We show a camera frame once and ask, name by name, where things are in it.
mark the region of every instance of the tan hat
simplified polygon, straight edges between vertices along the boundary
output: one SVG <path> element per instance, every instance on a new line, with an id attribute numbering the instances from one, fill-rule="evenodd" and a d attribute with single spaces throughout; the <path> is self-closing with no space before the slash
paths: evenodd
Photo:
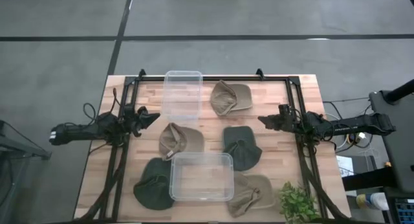
<path id="1" fill-rule="evenodd" d="M 243 175 L 234 172 L 234 196 L 227 202 L 233 218 L 249 209 L 268 208 L 275 204 L 272 185 L 264 175 Z"/>
<path id="2" fill-rule="evenodd" d="M 252 107 L 252 92 L 247 85 L 227 84 L 220 80 L 213 88 L 210 103 L 217 115 L 227 115 L 231 111 Z"/>
<path id="3" fill-rule="evenodd" d="M 191 128 L 180 127 L 175 123 L 169 123 L 160 136 L 159 150 L 162 160 L 171 160 L 172 157 L 182 151 L 204 151 L 204 137 L 202 133 Z"/>

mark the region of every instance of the clear plastic container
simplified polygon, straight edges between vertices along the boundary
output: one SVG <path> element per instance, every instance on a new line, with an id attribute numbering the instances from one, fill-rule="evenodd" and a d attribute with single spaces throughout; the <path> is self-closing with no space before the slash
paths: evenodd
<path id="1" fill-rule="evenodd" d="M 233 158 L 228 153 L 177 153 L 169 195 L 176 201 L 229 201 L 234 195 Z"/>
<path id="2" fill-rule="evenodd" d="M 198 120 L 201 113 L 202 74 L 168 71 L 164 79 L 162 115 L 170 122 Z"/>

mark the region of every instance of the wooden tabletop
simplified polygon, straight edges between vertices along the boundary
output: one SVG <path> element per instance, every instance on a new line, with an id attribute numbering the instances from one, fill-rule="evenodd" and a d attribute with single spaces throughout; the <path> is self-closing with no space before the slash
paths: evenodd
<path id="1" fill-rule="evenodd" d="M 298 75 L 301 81 L 303 98 L 307 111 L 324 114 L 321 94 L 315 75 Z M 118 99 L 121 99 L 125 76 L 109 76 L 105 86 L 100 112 L 109 111 L 113 102 L 113 88 L 117 89 Z M 262 150 L 260 161 L 246 174 L 262 174 L 272 183 L 275 196 L 278 189 L 287 181 L 297 185 L 303 184 L 296 149 L 294 134 L 265 129 L 258 121 L 258 115 L 274 115 L 279 112 L 279 104 L 288 104 L 287 91 L 284 82 L 242 82 L 252 90 L 253 107 L 247 110 L 233 111 L 224 118 L 218 118 L 210 103 L 210 94 L 215 82 L 204 82 L 202 90 L 202 113 L 199 125 L 196 126 L 205 140 L 205 151 L 220 152 L 223 150 L 222 134 L 227 126 L 250 126 L 253 129 L 256 144 Z M 146 106 L 150 113 L 160 112 L 162 103 L 162 82 L 140 82 L 136 108 Z M 118 114 L 118 107 L 113 110 Z M 172 208 L 156 211 L 144 208 L 133 195 L 133 186 L 139 182 L 147 162 L 160 157 L 158 153 L 158 138 L 167 126 L 168 120 L 161 116 L 148 129 L 142 130 L 142 136 L 135 138 L 131 135 L 127 167 L 119 209 L 119 221 L 159 221 L 159 222 L 189 222 L 189 221 L 285 221 L 279 214 L 279 203 L 266 209 L 249 210 L 245 215 L 232 218 L 223 202 L 178 202 Z M 92 148 L 104 142 L 94 141 Z M 350 215 L 348 202 L 343 189 L 340 172 L 336 162 L 332 144 L 323 142 L 317 146 L 317 162 L 322 181 L 322 187 L 336 206 L 347 216 Z M 76 206 L 75 218 L 87 212 L 101 193 L 107 173 L 110 146 L 105 146 L 92 153 L 87 161 L 85 175 Z M 109 199 L 109 210 L 112 209 L 113 194 Z"/>

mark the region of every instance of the olive green hat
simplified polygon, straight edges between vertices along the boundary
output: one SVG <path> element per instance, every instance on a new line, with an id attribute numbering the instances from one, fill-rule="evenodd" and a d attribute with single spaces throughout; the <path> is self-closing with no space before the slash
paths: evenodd
<path id="1" fill-rule="evenodd" d="M 225 128 L 223 143 L 223 153 L 233 157 L 234 170 L 249 170 L 260 160 L 262 150 L 256 146 L 253 131 L 248 126 Z"/>
<path id="2" fill-rule="evenodd" d="M 171 161 L 154 158 L 147 163 L 140 181 L 134 186 L 134 195 L 141 205 L 151 210 L 173 206 L 174 200 L 169 195 L 170 173 Z"/>

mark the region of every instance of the concrete floor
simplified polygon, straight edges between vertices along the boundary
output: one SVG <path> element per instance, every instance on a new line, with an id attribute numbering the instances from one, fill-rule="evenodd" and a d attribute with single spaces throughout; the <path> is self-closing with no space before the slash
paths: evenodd
<path id="1" fill-rule="evenodd" d="M 0 0 L 1 36 L 115 36 L 125 0 Z M 413 34 L 409 0 L 133 0 L 126 35 Z M 0 118 L 44 148 L 31 159 L 14 223 L 71 219 L 88 142 L 48 143 L 101 99 L 113 42 L 0 42 Z M 124 42 L 115 74 L 317 74 L 324 100 L 367 96 L 414 77 L 414 39 Z M 343 117 L 365 100 L 338 103 Z M 326 110 L 336 115 L 332 107 Z M 375 137 L 377 164 L 387 160 Z M 359 149 L 346 154 L 363 155 Z"/>

